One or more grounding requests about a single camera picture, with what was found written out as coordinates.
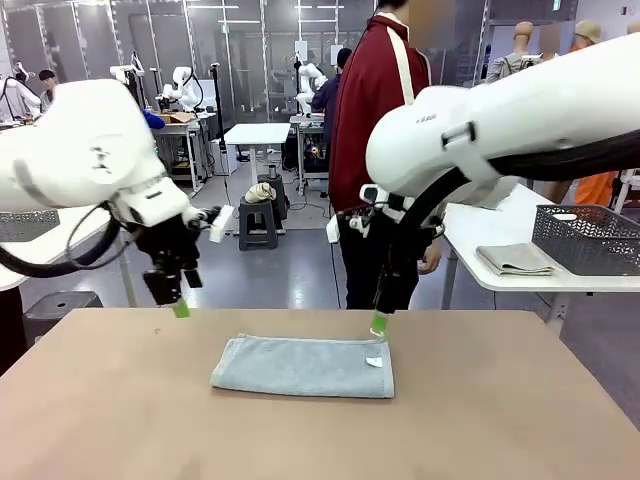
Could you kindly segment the mannequin in grey jacket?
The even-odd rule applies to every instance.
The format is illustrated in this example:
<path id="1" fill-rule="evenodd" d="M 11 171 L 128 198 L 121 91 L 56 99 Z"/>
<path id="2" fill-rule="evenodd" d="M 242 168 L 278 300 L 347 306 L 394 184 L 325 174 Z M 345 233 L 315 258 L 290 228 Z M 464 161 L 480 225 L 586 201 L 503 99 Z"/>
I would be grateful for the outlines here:
<path id="1" fill-rule="evenodd" d="M 532 34 L 533 24 L 530 22 L 520 22 L 515 26 L 514 49 L 510 54 L 494 60 L 485 78 L 487 84 L 494 83 L 542 62 L 542 54 L 530 54 L 527 50 Z"/>

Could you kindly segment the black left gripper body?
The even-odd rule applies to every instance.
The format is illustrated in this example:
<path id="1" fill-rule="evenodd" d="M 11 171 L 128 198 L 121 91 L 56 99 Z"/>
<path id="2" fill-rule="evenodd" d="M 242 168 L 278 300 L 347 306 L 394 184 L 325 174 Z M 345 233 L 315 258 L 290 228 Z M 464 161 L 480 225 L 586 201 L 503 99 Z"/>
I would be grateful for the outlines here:
<path id="1" fill-rule="evenodd" d="M 151 258 L 153 268 L 167 275 L 196 270 L 200 254 L 196 246 L 200 228 L 176 215 L 153 227 L 141 227 L 137 248 Z"/>

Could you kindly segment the person in grey jacket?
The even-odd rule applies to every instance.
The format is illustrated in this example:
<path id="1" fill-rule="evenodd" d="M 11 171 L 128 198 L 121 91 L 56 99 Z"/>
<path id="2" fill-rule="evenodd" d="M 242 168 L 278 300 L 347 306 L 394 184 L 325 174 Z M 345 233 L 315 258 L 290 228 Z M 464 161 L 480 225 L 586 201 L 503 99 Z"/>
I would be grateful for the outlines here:
<path id="1" fill-rule="evenodd" d="M 49 69 L 41 70 L 38 78 L 43 85 L 43 92 L 40 95 L 41 111 L 45 112 L 54 100 L 58 80 L 56 74 Z"/>

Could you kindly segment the pile of green cloths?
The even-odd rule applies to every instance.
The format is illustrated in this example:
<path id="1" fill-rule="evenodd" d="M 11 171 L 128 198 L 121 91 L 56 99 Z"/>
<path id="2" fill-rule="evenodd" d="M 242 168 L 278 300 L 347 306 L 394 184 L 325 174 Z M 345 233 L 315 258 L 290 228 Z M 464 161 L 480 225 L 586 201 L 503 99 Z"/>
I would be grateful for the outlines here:
<path id="1" fill-rule="evenodd" d="M 478 246 L 476 254 L 498 276 L 550 276 L 555 271 L 531 243 Z"/>

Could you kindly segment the person's right hand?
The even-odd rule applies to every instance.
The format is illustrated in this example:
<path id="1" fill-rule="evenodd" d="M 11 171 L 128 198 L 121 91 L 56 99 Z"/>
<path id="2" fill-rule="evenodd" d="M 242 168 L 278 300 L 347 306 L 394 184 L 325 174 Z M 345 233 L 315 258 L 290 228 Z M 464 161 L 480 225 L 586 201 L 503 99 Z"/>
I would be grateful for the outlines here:
<path id="1" fill-rule="evenodd" d="M 422 259 L 418 263 L 418 273 L 428 275 L 435 272 L 439 266 L 442 252 L 440 240 L 435 239 L 424 252 Z"/>

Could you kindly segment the small white desk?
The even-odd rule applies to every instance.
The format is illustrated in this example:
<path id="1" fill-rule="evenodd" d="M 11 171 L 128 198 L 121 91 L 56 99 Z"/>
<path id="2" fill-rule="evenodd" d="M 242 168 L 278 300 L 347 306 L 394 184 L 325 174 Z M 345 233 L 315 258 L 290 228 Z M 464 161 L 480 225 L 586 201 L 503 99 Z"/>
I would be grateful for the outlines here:
<path id="1" fill-rule="evenodd" d="M 267 149 L 269 145 L 282 144 L 286 141 L 289 133 L 289 123 L 255 123 L 255 124 L 236 124 L 225 136 L 228 146 L 248 146 L 250 148 L 250 166 L 252 185 L 260 183 L 258 181 L 257 172 L 257 149 L 263 147 Z M 278 226 L 280 215 L 277 205 L 273 202 L 273 210 L 276 221 L 277 234 L 281 230 Z"/>

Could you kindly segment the beige bundled cloth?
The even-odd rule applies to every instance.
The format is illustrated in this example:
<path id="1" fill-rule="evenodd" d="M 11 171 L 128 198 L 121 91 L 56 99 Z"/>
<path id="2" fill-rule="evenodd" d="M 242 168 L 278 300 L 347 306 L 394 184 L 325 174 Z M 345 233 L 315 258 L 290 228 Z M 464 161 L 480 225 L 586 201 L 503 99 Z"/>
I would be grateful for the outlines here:
<path id="1" fill-rule="evenodd" d="M 244 199 L 250 204 L 275 201 L 277 199 L 277 192 L 267 182 L 256 183 L 248 189 L 244 195 Z"/>

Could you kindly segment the figure in blue floral dress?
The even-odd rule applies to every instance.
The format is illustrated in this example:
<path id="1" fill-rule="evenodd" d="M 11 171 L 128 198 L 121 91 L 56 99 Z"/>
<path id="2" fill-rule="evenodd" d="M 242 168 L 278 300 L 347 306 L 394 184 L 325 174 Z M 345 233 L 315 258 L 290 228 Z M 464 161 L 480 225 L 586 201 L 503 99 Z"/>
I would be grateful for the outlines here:
<path id="1" fill-rule="evenodd" d="M 540 26 L 539 53 L 543 61 L 548 61 L 560 55 L 561 26 L 558 23 Z"/>

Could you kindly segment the person in dark purple hoodie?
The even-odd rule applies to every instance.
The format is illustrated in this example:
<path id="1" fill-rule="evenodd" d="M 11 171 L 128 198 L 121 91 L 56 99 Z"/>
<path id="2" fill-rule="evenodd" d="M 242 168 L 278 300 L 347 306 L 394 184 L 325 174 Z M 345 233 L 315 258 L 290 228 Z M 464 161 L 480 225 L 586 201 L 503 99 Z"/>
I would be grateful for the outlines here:
<path id="1" fill-rule="evenodd" d="M 333 122 L 342 72 L 352 53 L 350 48 L 343 48 L 338 55 L 337 73 L 315 93 L 311 108 L 313 113 L 324 114 L 324 141 L 330 145 L 333 133 Z"/>

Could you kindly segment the grey plastic step stool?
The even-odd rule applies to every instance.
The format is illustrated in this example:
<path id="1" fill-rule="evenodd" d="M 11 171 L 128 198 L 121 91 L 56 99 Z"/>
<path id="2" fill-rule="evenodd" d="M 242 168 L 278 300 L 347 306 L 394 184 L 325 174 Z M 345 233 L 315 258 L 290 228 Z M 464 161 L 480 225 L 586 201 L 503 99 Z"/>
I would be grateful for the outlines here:
<path id="1" fill-rule="evenodd" d="M 257 203 L 241 198 L 239 211 L 239 249 L 276 249 L 278 234 L 271 200 Z"/>

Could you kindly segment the mannequin with cap, orange top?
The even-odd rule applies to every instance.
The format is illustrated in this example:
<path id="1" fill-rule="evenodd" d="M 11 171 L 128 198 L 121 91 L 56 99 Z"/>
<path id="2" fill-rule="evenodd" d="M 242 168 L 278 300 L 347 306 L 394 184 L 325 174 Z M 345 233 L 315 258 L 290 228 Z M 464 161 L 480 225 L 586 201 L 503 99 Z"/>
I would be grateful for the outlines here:
<path id="1" fill-rule="evenodd" d="M 570 52 L 575 52 L 602 41 L 601 26 L 593 21 L 583 20 L 575 25 L 574 40 Z M 563 202 L 573 181 L 552 182 L 548 187 L 546 198 L 551 202 L 560 204 Z"/>

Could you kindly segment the computer case with coloured lights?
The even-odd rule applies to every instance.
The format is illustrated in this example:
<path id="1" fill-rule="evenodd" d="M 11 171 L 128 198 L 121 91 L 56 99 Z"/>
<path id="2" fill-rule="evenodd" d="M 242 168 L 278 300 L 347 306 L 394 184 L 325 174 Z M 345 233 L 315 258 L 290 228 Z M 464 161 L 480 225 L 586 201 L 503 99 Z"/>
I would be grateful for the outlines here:
<path id="1" fill-rule="evenodd" d="M 302 134 L 303 170 L 305 173 L 327 173 L 329 160 L 326 157 L 326 144 L 322 133 Z"/>

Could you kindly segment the dark grey plastic stool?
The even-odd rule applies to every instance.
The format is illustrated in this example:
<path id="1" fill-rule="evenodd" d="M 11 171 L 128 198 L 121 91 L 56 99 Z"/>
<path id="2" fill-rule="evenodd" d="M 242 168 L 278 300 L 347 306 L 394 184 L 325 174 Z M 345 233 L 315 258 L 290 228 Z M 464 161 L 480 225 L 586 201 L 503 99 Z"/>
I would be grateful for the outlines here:
<path id="1" fill-rule="evenodd" d="M 31 348 L 72 310 L 102 307 L 94 291 L 58 291 L 45 295 L 23 314 L 27 347 Z"/>
<path id="2" fill-rule="evenodd" d="M 269 174 L 259 174 L 258 181 L 260 183 L 268 183 L 276 192 L 276 205 L 279 211 L 280 219 L 286 220 L 289 209 L 289 199 L 286 195 L 282 175 L 276 173 L 274 177 Z"/>

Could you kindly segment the white desk with computer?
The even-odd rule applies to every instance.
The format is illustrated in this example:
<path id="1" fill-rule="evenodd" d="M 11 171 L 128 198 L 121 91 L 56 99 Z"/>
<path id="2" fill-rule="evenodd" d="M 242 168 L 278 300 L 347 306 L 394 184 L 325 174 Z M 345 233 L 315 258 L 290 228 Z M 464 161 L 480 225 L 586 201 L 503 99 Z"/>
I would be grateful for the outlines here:
<path id="1" fill-rule="evenodd" d="M 290 118 L 290 124 L 296 136 L 296 149 L 297 149 L 297 172 L 298 172 L 298 187 L 297 191 L 300 196 L 304 196 L 306 189 L 310 183 L 313 182 L 328 182 L 327 173 L 305 173 L 303 170 L 303 147 L 302 147 L 302 134 L 306 131 L 310 133 L 322 133 L 324 127 L 324 115 L 323 114 L 308 114 L 308 115 L 296 115 Z"/>

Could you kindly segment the white robot desk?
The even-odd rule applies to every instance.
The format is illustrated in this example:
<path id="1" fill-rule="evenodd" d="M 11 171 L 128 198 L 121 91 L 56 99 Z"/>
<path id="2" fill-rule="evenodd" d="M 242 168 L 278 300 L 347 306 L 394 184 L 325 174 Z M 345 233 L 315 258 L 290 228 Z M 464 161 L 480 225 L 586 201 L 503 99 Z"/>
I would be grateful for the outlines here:
<path id="1" fill-rule="evenodd" d="M 215 113 L 196 114 L 188 124 L 166 124 L 154 130 L 156 151 L 170 178 L 194 197 L 213 176 L 209 122 Z"/>

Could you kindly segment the light blue terry towel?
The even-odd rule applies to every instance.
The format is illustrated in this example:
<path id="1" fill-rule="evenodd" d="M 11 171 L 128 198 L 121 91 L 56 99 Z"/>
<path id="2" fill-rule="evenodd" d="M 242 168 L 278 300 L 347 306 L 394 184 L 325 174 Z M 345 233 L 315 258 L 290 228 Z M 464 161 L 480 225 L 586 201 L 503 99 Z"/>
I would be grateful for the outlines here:
<path id="1" fill-rule="evenodd" d="M 219 389 L 282 396 L 395 396 L 390 348 L 383 339 L 239 335 L 227 342 L 210 384 Z"/>

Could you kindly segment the person in dark red jacket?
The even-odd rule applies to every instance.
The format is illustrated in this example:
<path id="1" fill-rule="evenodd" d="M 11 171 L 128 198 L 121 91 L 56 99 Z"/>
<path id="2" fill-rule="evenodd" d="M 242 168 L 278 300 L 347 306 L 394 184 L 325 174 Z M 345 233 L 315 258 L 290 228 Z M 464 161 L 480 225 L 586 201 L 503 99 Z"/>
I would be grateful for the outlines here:
<path id="1" fill-rule="evenodd" d="M 378 0 L 361 41 L 350 55 L 338 89 L 330 154 L 329 198 L 339 215 L 346 270 L 346 307 L 371 310 L 396 223 L 373 219 L 366 235 L 347 217 L 363 213 L 361 187 L 372 182 L 365 153 L 377 122 L 431 85 L 426 57 L 409 46 L 409 0 Z"/>

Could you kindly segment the dark grey plastic basket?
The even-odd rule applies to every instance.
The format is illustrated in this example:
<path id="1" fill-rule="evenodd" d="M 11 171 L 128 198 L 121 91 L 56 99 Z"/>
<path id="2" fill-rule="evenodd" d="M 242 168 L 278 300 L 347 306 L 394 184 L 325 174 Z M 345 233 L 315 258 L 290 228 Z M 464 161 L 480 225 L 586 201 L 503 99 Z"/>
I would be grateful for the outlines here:
<path id="1" fill-rule="evenodd" d="M 532 243 L 578 276 L 640 276 L 640 224 L 599 205 L 539 205 Z"/>

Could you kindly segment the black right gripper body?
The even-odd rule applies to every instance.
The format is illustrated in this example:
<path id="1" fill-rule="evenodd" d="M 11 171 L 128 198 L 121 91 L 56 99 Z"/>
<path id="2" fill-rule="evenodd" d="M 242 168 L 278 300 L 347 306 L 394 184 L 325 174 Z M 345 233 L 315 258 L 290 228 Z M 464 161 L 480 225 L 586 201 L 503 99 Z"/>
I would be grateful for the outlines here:
<path id="1" fill-rule="evenodd" d="M 416 283 L 417 261 L 422 254 L 423 234 L 421 232 L 391 232 L 387 239 L 387 246 L 383 248 L 380 281 L 384 283 L 396 274 L 403 283 Z"/>

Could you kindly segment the black stand pole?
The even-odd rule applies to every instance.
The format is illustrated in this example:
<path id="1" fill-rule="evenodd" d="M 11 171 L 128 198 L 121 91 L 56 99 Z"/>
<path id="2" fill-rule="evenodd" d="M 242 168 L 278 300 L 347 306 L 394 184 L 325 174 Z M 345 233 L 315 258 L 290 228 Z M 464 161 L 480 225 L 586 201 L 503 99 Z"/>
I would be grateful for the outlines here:
<path id="1" fill-rule="evenodd" d="M 219 75 L 218 75 L 219 67 L 220 67 L 219 63 L 212 63 L 209 67 L 209 73 L 213 79 L 214 89 L 215 89 L 216 118 L 218 122 L 218 139 L 219 139 L 220 153 L 222 155 L 226 155 L 227 145 L 225 140 L 225 130 L 224 130 L 223 115 L 222 115 L 220 88 L 219 88 Z"/>

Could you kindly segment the light grey plastic basket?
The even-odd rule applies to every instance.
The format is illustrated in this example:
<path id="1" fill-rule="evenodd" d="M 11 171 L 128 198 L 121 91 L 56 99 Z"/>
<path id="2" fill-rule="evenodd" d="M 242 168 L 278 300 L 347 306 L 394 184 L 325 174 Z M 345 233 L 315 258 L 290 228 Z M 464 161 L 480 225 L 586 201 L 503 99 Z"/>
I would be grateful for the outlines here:
<path id="1" fill-rule="evenodd" d="M 57 210 L 0 212 L 0 243 L 31 242 L 59 224 Z"/>

